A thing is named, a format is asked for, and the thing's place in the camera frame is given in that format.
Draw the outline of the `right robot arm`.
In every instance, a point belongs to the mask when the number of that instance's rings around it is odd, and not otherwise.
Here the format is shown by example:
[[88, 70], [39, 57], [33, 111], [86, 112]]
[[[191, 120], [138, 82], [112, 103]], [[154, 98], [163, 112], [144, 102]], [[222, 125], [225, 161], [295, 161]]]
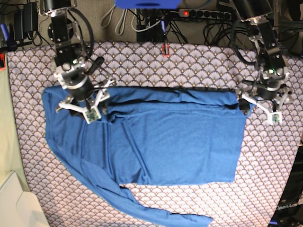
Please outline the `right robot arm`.
[[71, 0], [41, 0], [39, 14], [50, 16], [47, 29], [54, 43], [53, 76], [68, 96], [56, 107], [66, 109], [72, 116], [82, 117], [90, 124], [106, 114], [106, 101], [110, 98], [108, 88], [113, 79], [93, 84], [90, 75], [101, 68], [103, 57], [93, 60], [94, 36], [85, 16], [76, 9]]

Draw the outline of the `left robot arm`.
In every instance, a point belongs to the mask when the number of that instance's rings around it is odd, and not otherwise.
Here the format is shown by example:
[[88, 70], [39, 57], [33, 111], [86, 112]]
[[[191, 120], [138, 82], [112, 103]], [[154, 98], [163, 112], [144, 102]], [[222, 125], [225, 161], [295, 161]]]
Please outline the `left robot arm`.
[[[292, 90], [285, 84], [290, 74], [287, 59], [267, 18], [272, 8], [267, 0], [232, 0], [230, 3], [238, 18], [232, 25], [232, 49], [244, 64], [258, 71], [256, 79], [242, 80], [246, 88], [237, 91], [240, 109], [248, 114], [249, 104], [253, 104], [266, 113], [269, 125], [281, 123], [281, 108], [292, 101]], [[244, 59], [235, 43], [240, 23], [246, 24], [249, 39], [254, 43], [255, 61]]]

